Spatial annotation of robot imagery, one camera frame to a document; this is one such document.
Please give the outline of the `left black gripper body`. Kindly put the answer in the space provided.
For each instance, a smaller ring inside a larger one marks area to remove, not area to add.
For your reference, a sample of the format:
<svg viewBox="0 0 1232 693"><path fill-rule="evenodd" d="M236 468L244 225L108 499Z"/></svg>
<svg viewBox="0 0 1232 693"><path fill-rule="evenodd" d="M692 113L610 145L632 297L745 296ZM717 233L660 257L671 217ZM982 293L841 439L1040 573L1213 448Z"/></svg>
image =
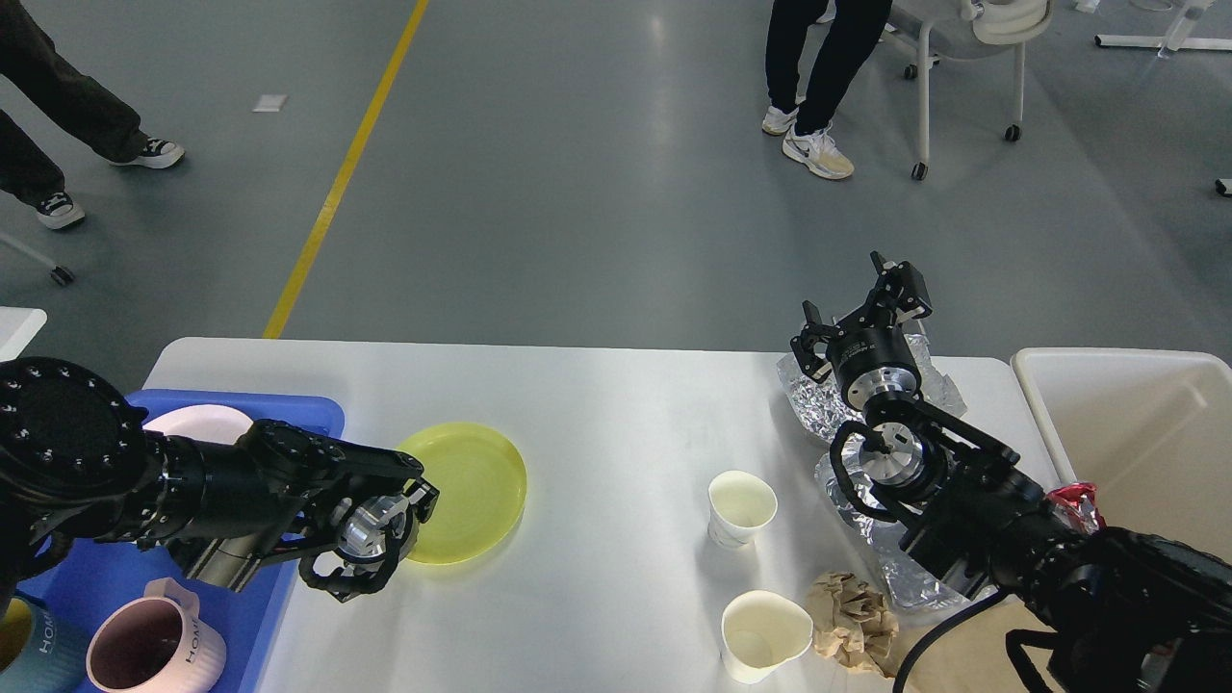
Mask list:
<svg viewBox="0 0 1232 693"><path fill-rule="evenodd" d="M373 497L340 499L336 506L336 555L346 568L378 568L403 560L414 547L423 523L430 522L440 491L428 481L409 490Z"/></svg>

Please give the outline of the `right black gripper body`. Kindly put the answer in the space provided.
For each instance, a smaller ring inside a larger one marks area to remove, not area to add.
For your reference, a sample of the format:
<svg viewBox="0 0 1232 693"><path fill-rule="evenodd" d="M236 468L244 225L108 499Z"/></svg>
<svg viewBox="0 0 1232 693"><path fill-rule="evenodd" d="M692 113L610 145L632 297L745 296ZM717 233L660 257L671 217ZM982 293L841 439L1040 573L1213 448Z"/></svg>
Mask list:
<svg viewBox="0 0 1232 693"><path fill-rule="evenodd" d="M867 404L885 392L913 398L922 392L922 374L901 326L845 332L829 343L828 360L845 404Z"/></svg>

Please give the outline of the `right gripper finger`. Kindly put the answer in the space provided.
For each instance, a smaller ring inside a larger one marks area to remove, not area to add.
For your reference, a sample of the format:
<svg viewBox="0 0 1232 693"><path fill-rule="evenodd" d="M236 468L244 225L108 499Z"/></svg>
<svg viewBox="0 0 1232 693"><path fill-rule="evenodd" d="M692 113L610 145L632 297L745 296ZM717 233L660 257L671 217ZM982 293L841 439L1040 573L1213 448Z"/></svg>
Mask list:
<svg viewBox="0 0 1232 693"><path fill-rule="evenodd" d="M840 326L827 324L817 306L809 301L802 302L802 311L804 324L791 339L791 350L801 372L813 382L823 383L833 372L833 364L825 350L840 337Z"/></svg>
<svg viewBox="0 0 1232 693"><path fill-rule="evenodd" d="M890 328L907 321L924 321L934 313L933 300L919 269L910 261L890 261L870 253L877 279L860 307L862 327Z"/></svg>

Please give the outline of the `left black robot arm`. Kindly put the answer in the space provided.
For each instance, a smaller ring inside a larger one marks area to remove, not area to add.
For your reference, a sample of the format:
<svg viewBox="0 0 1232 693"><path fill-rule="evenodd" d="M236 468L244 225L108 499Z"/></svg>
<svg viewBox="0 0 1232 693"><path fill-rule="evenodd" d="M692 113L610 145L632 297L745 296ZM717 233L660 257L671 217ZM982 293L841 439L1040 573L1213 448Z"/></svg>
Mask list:
<svg viewBox="0 0 1232 693"><path fill-rule="evenodd" d="M78 539L166 547L185 578L241 592L294 562L339 602L375 596L430 522L423 462L282 420L233 444L145 428L99 374L54 358L1 367L2 602Z"/></svg>

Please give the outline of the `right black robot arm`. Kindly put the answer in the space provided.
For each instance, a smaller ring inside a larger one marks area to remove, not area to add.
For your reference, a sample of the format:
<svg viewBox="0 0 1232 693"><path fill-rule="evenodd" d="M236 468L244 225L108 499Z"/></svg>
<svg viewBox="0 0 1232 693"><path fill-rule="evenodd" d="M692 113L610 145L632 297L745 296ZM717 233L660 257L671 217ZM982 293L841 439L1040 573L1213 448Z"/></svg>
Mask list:
<svg viewBox="0 0 1232 693"><path fill-rule="evenodd" d="M1066 692L1214 692L1230 683L1230 565L1210 552L1124 527L1085 529L1016 469L1019 455L925 400L907 321L933 307L910 263L871 253L877 279L865 301L827 324L804 301L788 342L809 381L837 385L857 413L837 425L829 465L851 508L901 524L912 561L976 601L924 635L894 691L926 649L1008 597L1044 631L1013 629L1008 658L1030 692L1047 683L1027 649L1050 651Z"/></svg>

